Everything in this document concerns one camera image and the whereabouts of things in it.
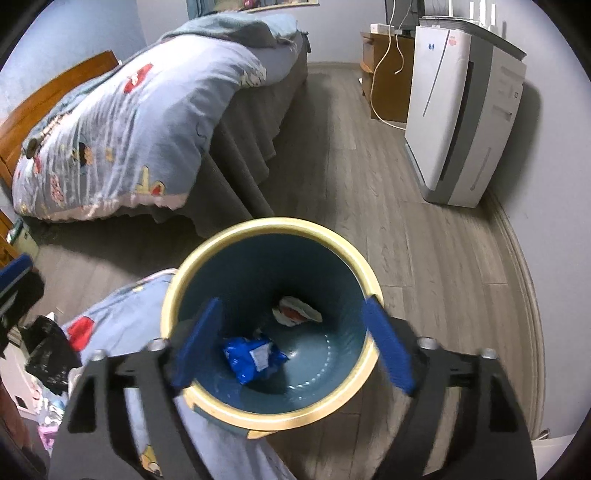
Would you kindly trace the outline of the blue snack wrapper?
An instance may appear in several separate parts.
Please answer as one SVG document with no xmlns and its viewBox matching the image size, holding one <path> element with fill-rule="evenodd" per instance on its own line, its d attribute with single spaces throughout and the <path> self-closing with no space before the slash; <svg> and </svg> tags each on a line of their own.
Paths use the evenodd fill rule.
<svg viewBox="0 0 591 480">
<path fill-rule="evenodd" d="M 270 378 L 288 361 L 287 355 L 266 336 L 229 338 L 224 341 L 222 350 L 229 368 L 242 385 Z"/>
</svg>

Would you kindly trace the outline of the white red wrapper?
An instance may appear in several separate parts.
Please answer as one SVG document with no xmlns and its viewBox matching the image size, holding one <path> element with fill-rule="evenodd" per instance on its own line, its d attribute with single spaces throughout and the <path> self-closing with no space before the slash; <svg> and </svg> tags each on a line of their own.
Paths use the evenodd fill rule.
<svg viewBox="0 0 591 480">
<path fill-rule="evenodd" d="M 313 307 L 294 297 L 283 297 L 279 305 L 271 310 L 273 318 L 280 325 L 294 327 L 308 322 L 322 323 L 322 314 Z"/>
</svg>

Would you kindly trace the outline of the black plastic bag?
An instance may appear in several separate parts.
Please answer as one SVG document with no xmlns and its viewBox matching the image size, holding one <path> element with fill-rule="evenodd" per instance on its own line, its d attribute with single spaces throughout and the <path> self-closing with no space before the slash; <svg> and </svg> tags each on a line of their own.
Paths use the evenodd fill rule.
<svg viewBox="0 0 591 480">
<path fill-rule="evenodd" d="M 29 354 L 25 370 L 53 394 L 66 393 L 68 374 L 81 362 L 60 326 L 48 317 L 38 316 L 20 333 Z"/>
</svg>

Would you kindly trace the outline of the blue yellow-rimmed trash bin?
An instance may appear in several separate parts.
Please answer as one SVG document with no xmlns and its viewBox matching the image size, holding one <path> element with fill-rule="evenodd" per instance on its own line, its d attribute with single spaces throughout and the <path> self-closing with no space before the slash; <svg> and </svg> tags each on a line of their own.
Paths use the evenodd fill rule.
<svg viewBox="0 0 591 480">
<path fill-rule="evenodd" d="M 324 226 L 273 217 L 230 227 L 206 240 L 180 265 L 166 290 L 160 334 L 221 301 L 221 322 L 197 376 L 181 398 L 193 412 L 249 439 L 315 423 L 353 399 L 379 357 L 363 326 L 363 301 L 380 297 L 365 257 Z M 322 323 L 280 325 L 271 310 L 294 297 L 322 314 Z M 263 334 L 287 355 L 263 381 L 238 383 L 222 342 Z"/>
</svg>

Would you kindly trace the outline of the wooden bed headboard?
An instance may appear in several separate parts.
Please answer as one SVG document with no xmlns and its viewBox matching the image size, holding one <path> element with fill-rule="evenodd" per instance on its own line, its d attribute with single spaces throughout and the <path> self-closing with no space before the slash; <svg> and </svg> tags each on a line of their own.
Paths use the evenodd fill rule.
<svg viewBox="0 0 591 480">
<path fill-rule="evenodd" d="M 105 51 L 61 73 L 26 98 L 1 123 L 1 179 L 10 188 L 27 134 L 68 92 L 82 83 L 102 75 L 118 65 L 112 51 Z"/>
</svg>

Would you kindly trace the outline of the blue cartoon duvet on bed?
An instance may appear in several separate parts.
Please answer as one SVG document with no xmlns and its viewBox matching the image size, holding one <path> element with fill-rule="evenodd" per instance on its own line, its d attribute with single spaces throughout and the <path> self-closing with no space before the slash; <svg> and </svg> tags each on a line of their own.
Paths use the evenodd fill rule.
<svg viewBox="0 0 591 480">
<path fill-rule="evenodd" d="M 235 93 L 266 83 L 256 54 L 197 35 L 165 40 L 62 97 L 27 135 L 14 210 L 51 222 L 182 207 Z"/>
</svg>

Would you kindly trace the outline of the grey bed skirt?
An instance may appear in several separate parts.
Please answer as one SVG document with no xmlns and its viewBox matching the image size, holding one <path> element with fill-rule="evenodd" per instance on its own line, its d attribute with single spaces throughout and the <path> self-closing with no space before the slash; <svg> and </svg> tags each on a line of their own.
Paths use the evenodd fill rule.
<svg viewBox="0 0 591 480">
<path fill-rule="evenodd" d="M 189 219 L 197 235 L 208 238 L 232 225 L 270 217 L 273 209 L 259 185 L 270 175 L 267 161 L 276 155 L 273 140 L 297 91 L 308 78 L 306 35 L 297 37 L 297 59 L 287 76 L 273 85 L 243 89 L 233 96 L 216 126 L 209 151 L 185 205 L 177 210 L 141 206 L 131 216 L 148 215 L 163 223 Z"/>
</svg>

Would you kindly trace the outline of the teal blanket on bed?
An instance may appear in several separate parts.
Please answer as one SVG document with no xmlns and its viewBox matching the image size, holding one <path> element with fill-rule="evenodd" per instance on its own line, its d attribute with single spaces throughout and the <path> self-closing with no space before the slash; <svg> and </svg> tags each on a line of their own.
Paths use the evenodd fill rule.
<svg viewBox="0 0 591 480">
<path fill-rule="evenodd" d="M 288 14 L 259 16 L 245 12 L 222 12 L 189 20 L 162 35 L 160 40 L 197 35 L 252 48 L 276 48 L 293 42 L 297 32 L 297 20 Z"/>
</svg>

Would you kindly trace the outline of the white grey air purifier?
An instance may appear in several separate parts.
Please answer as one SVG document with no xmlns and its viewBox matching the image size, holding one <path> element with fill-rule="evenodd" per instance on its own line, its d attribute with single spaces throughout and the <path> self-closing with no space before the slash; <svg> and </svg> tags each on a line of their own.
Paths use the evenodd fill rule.
<svg viewBox="0 0 591 480">
<path fill-rule="evenodd" d="M 426 201 L 478 206 L 514 126 L 525 56 L 468 20 L 421 18 L 405 150 Z"/>
</svg>

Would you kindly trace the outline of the wooden cabinet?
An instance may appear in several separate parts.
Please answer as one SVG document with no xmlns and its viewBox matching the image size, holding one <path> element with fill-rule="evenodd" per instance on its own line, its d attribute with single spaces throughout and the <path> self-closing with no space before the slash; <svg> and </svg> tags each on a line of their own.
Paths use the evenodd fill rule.
<svg viewBox="0 0 591 480">
<path fill-rule="evenodd" d="M 374 119 L 405 123 L 411 97 L 415 39 L 362 33 L 363 96 Z"/>
</svg>

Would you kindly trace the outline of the white power strip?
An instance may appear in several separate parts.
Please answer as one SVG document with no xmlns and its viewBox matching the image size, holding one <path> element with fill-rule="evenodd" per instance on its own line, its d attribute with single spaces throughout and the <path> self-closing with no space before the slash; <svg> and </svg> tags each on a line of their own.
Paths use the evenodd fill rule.
<svg viewBox="0 0 591 480">
<path fill-rule="evenodd" d="M 370 24 L 370 33 L 380 35 L 402 35 L 404 30 L 400 27 L 391 26 L 384 23 L 372 23 Z"/>
</svg>

